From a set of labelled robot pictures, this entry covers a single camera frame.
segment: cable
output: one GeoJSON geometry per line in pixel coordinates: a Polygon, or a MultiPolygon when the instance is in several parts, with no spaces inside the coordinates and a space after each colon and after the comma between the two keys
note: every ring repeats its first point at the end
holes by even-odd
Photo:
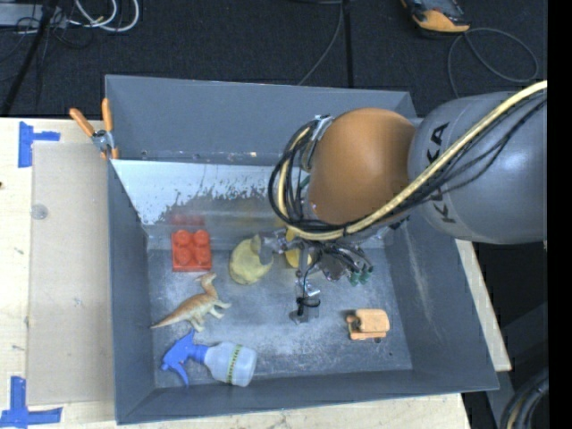
{"type": "Polygon", "coordinates": [[[336,2],[336,3],[340,5],[340,16],[338,17],[338,24],[336,25],[336,30],[333,32],[332,39],[330,40],[328,47],[324,50],[324,52],[322,53],[322,55],[320,56],[318,61],[314,64],[314,66],[310,69],[310,71],[308,73],[306,73],[306,75],[304,75],[304,78],[302,78],[299,81],[297,86],[301,86],[302,84],[304,84],[304,82],[312,75],[312,73],[315,72],[315,69],[318,68],[320,63],[322,63],[322,61],[328,55],[328,53],[332,49],[333,43],[335,42],[336,38],[340,34],[341,24],[343,22],[343,7],[341,6],[341,0],[339,2],[336,2]]]}
{"type": "Polygon", "coordinates": [[[117,12],[118,12],[118,7],[117,7],[117,1],[116,0],[110,0],[113,6],[113,10],[111,15],[104,19],[103,16],[99,16],[99,18],[94,19],[83,7],[83,5],[81,4],[80,0],[73,0],[75,6],[77,6],[77,8],[80,10],[80,13],[83,15],[83,17],[85,19],[88,20],[88,24],[84,24],[83,22],[79,22],[79,21],[75,21],[72,19],[69,19],[68,22],[74,25],[79,25],[81,27],[85,27],[88,29],[102,29],[102,30],[106,30],[106,31],[110,31],[110,32],[115,32],[115,33],[119,33],[119,32],[125,32],[127,30],[132,29],[133,27],[135,27],[135,25],[139,22],[139,1],[138,0],[131,0],[133,2],[133,7],[135,9],[135,15],[133,16],[133,20],[127,24],[126,26],[123,27],[109,27],[109,25],[113,22],[113,20],[115,19],[115,17],[117,16],[117,12]]]}
{"type": "Polygon", "coordinates": [[[42,18],[40,20],[40,24],[38,27],[38,32],[34,36],[32,41],[32,46],[29,48],[28,53],[26,54],[26,58],[24,59],[24,63],[22,64],[20,70],[18,71],[18,75],[16,80],[13,82],[12,87],[8,91],[8,95],[4,100],[2,110],[0,111],[0,116],[7,116],[12,109],[13,100],[18,95],[20,90],[21,84],[24,80],[24,76],[28,72],[28,68],[32,62],[36,51],[38,50],[39,43],[44,36],[44,32],[46,28],[49,26],[52,17],[54,16],[55,9],[57,4],[60,0],[46,0],[42,5],[42,18]]]}
{"type": "Polygon", "coordinates": [[[549,392],[549,369],[545,367],[532,376],[512,396],[502,412],[499,429],[527,429],[531,427],[534,410],[549,392]]]}
{"type": "Polygon", "coordinates": [[[112,6],[113,6],[111,16],[109,18],[107,18],[106,20],[103,20],[103,21],[101,21],[103,19],[103,16],[100,16],[97,19],[93,19],[91,17],[91,15],[88,12],[86,12],[86,10],[84,10],[83,5],[80,3],[80,0],[73,0],[73,2],[77,6],[77,8],[80,10],[80,13],[83,15],[83,17],[85,17],[89,21],[89,24],[83,24],[82,22],[69,19],[68,22],[71,24],[80,25],[82,27],[88,27],[88,28],[93,29],[93,28],[101,27],[105,24],[110,23],[115,18],[115,15],[117,14],[117,2],[115,0],[111,0],[112,6]]]}
{"type": "MultiPolygon", "coordinates": [[[[338,24],[336,26],[335,31],[333,32],[332,39],[328,44],[328,47],[324,50],[318,61],[314,64],[314,66],[310,69],[306,75],[299,81],[297,86],[301,86],[306,82],[306,80],[315,72],[315,69],[324,61],[325,57],[328,55],[330,50],[332,49],[333,43],[335,42],[336,38],[340,34],[341,25],[343,23],[343,6],[342,0],[296,0],[297,2],[307,3],[307,4],[338,4],[340,6],[340,17],[338,19],[338,24]]],[[[356,2],[357,0],[349,0],[351,3],[356,2]]]]}
{"type": "Polygon", "coordinates": [[[447,58],[447,73],[449,75],[449,81],[450,81],[450,85],[453,89],[453,93],[455,94],[455,97],[459,97],[458,95],[458,91],[457,88],[455,87],[455,82],[453,81],[453,75],[452,75],[452,71],[451,71],[451,57],[453,54],[453,48],[457,45],[457,43],[461,40],[461,39],[465,39],[466,42],[468,43],[469,47],[471,48],[471,50],[473,51],[473,54],[475,54],[476,58],[492,73],[496,74],[497,76],[503,78],[504,80],[507,81],[511,81],[511,82],[517,82],[517,83],[526,83],[530,80],[533,80],[534,78],[537,78],[538,75],[538,70],[539,70],[539,66],[538,66],[538,61],[536,60],[536,57],[534,55],[534,53],[532,52],[532,50],[525,45],[522,41],[520,41],[518,38],[510,35],[509,33],[502,31],[502,30],[498,30],[498,29],[489,29],[489,28],[481,28],[481,29],[469,29],[466,32],[464,32],[463,34],[459,35],[458,37],[456,37],[453,40],[453,43],[450,46],[449,49],[449,56],[447,58]],[[493,33],[499,33],[501,35],[504,35],[506,37],[509,37],[510,39],[516,41],[517,43],[519,43],[519,45],[521,45],[533,58],[534,61],[534,73],[529,76],[528,78],[512,78],[510,76],[504,75],[502,73],[500,73],[499,71],[495,70],[494,68],[491,67],[490,64],[488,64],[482,56],[479,55],[479,53],[476,51],[475,46],[473,45],[473,43],[471,42],[468,34],[469,33],[475,33],[475,32],[479,32],[479,31],[490,31],[493,33]]]}
{"type": "MultiPolygon", "coordinates": [[[[458,153],[464,150],[468,144],[471,143],[475,138],[477,138],[484,130],[492,126],[494,123],[498,122],[498,119],[502,117],[505,113],[509,112],[515,105],[518,105],[526,98],[530,97],[531,95],[542,91],[548,87],[548,82],[541,81],[539,83],[535,83],[532,86],[529,86],[513,96],[509,97],[507,100],[502,102],[496,108],[491,110],[484,118],[482,118],[479,122],[473,125],[463,136],[457,139],[450,147],[448,147],[443,153],[435,160],[432,164],[430,164],[423,172],[421,172],[407,187],[402,190],[397,196],[395,196],[392,200],[390,200],[387,204],[379,208],[377,211],[373,212],[372,214],[362,218],[354,223],[343,225],[343,226],[333,226],[330,224],[323,224],[324,229],[327,231],[324,232],[314,232],[302,229],[292,223],[290,218],[288,217],[288,212],[286,206],[284,205],[284,182],[286,179],[286,170],[289,168],[289,161],[286,160],[285,157],[281,159],[281,162],[277,165],[280,166],[280,169],[277,172],[280,174],[280,178],[278,181],[278,191],[277,191],[277,199],[275,202],[276,210],[279,213],[281,219],[283,219],[287,224],[288,228],[294,232],[295,236],[299,236],[301,239],[305,240],[336,240],[340,237],[356,233],[359,231],[364,230],[365,228],[369,227],[374,223],[378,223],[379,221],[387,220],[388,217],[391,217],[391,213],[394,212],[398,207],[402,206],[405,201],[414,196],[421,188],[423,188],[426,183],[432,179],[432,177],[438,173],[445,165],[453,159],[458,153]]],[[[287,153],[291,151],[299,142],[307,136],[311,129],[311,126],[308,124],[301,130],[295,134],[295,138],[293,138],[290,147],[287,147],[287,153]]],[[[274,199],[273,199],[273,183],[275,180],[276,173],[273,172],[271,174],[271,180],[269,183],[269,197],[271,200],[271,205],[274,207],[274,199]]]]}

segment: wooden table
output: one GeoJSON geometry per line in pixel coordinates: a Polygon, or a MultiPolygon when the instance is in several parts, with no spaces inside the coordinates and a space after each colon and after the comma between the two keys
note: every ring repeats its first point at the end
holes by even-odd
{"type": "MultiPolygon", "coordinates": [[[[35,132],[54,130],[60,132],[57,143],[52,145],[89,144],[85,134],[70,119],[0,119],[0,409],[9,407],[10,377],[27,377],[28,370],[28,315],[29,277],[31,249],[30,207],[32,201],[33,166],[18,168],[19,123],[25,121],[35,132]]],[[[92,122],[102,129],[101,122],[92,122]]],[[[467,273],[468,287],[473,292],[476,308],[484,328],[492,361],[497,371],[510,370],[510,362],[499,327],[489,300],[483,276],[470,242],[457,241],[462,264],[467,273]]],[[[29,405],[30,410],[63,407],[64,428],[111,428],[114,422],[113,395],[108,399],[92,401],[66,401],[59,405],[29,405]]],[[[177,429],[182,427],[244,428],[373,428],[420,429],[470,428],[460,394],[436,395],[422,398],[380,400],[366,403],[281,410],[236,416],[199,418],[190,421],[135,425],[153,429],[177,429]]]]}

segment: yellow cable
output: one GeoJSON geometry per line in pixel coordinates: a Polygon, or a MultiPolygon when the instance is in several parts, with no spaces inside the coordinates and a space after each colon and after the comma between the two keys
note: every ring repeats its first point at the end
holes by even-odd
{"type": "MultiPolygon", "coordinates": [[[[465,135],[460,137],[455,143],[448,147],[440,157],[438,157],[431,165],[429,165],[425,170],[423,170],[419,176],[417,176],[404,190],[402,190],[397,196],[390,200],[387,204],[382,206],[377,211],[366,216],[364,219],[358,221],[347,227],[345,234],[350,235],[359,231],[363,231],[366,227],[369,227],[373,223],[377,222],[379,219],[388,214],[391,210],[399,206],[408,197],[410,197],[419,187],[421,187],[428,179],[430,179],[438,170],[440,170],[449,160],[457,154],[471,139],[476,137],[480,132],[486,129],[491,123],[493,123],[499,116],[504,114],[510,107],[516,105],[521,100],[530,97],[532,94],[538,92],[539,90],[546,89],[548,87],[548,81],[541,81],[529,86],[517,92],[512,97],[509,97],[495,109],[490,111],[483,119],[477,122],[471,129],[469,129],[465,135]]],[[[295,143],[297,143],[302,136],[306,135],[304,131],[295,143]]],[[[280,180],[278,186],[278,205],[280,211],[286,215],[286,209],[282,203],[283,194],[283,182],[286,177],[286,169],[288,168],[288,163],[286,163],[280,173],[280,180]]],[[[295,236],[298,236],[305,240],[336,240],[344,236],[344,228],[339,228],[336,231],[328,232],[308,232],[302,229],[289,225],[288,229],[293,232],[295,236]]]]}

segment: white cable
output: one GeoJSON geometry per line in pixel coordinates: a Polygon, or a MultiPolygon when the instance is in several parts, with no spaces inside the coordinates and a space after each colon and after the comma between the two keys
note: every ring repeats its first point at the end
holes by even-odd
{"type": "Polygon", "coordinates": [[[129,29],[135,27],[135,24],[139,21],[139,2],[137,0],[131,0],[133,2],[133,6],[135,7],[135,16],[133,17],[133,21],[130,24],[126,25],[125,27],[120,27],[114,29],[112,27],[101,26],[100,29],[108,30],[110,32],[125,32],[129,29]]]}
{"type": "Polygon", "coordinates": [[[80,13],[83,14],[83,16],[89,21],[89,24],[83,24],[83,23],[78,22],[78,21],[69,20],[69,23],[71,23],[71,24],[80,25],[82,27],[87,27],[90,29],[97,28],[97,27],[102,28],[106,24],[109,24],[113,19],[115,19],[115,16],[117,15],[117,2],[115,0],[111,0],[112,5],[114,6],[114,10],[112,11],[112,15],[109,18],[107,18],[105,21],[99,21],[99,19],[101,19],[101,18],[99,18],[97,20],[93,19],[91,17],[91,15],[83,9],[83,6],[81,5],[80,0],[73,0],[73,1],[75,2],[78,9],[80,10],[80,13]]]}

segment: blue spray nozzle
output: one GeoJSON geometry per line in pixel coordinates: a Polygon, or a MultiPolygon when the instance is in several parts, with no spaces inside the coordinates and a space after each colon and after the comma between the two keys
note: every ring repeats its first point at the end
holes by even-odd
{"type": "Polygon", "coordinates": [[[171,368],[177,372],[187,386],[189,386],[189,378],[185,373],[183,365],[189,358],[193,359],[199,364],[204,364],[205,355],[208,351],[207,346],[197,345],[195,343],[193,339],[194,336],[195,330],[191,329],[187,335],[177,340],[175,344],[172,345],[172,347],[164,354],[163,364],[161,364],[161,368],[163,370],[168,370],[171,368]]]}

